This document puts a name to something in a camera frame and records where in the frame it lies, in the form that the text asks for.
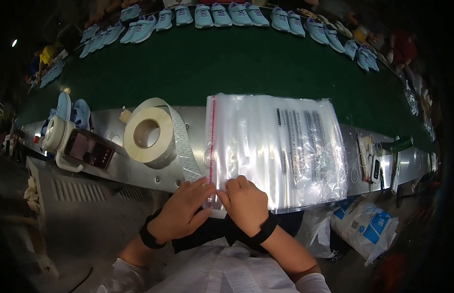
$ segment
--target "left hand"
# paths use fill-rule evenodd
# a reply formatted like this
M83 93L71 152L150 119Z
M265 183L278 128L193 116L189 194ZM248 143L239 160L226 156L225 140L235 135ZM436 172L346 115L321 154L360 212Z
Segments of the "left hand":
M159 244L192 234L211 215L203 209L195 214L202 203L216 192L216 186L203 177L196 182L183 182L166 202L160 214L147 225L148 232Z

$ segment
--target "rubber band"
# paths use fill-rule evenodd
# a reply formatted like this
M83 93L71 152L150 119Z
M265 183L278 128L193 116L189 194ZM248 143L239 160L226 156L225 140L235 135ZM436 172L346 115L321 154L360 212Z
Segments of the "rubber band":
M352 171L355 169L355 172L357 172L357 178L355 179L355 181L352 179ZM356 167L353 167L352 170L351 170L351 181L352 183L357 183L357 181L359 181L359 170L357 170Z

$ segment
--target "tape roll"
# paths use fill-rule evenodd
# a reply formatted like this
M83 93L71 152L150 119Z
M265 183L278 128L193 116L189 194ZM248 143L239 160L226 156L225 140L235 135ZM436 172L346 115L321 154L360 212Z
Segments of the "tape roll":
M168 107L169 112L161 106ZM202 177L183 119L158 97L142 102L132 112L124 130L123 146L132 159L148 166L165 161L176 149L185 179L195 181Z

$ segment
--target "smartphone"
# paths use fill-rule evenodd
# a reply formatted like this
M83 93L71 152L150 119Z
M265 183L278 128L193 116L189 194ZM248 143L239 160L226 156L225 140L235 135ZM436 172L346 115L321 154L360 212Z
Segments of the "smartphone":
M103 138L82 129L72 130L64 150L65 155L101 169L108 166L113 153Z

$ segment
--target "red shirt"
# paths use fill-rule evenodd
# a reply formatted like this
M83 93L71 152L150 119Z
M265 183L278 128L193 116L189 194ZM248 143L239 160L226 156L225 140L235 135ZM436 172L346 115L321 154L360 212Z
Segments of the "red shirt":
M406 30L394 30L393 64L399 65L407 60L417 57L417 47L414 40L409 41L409 32Z

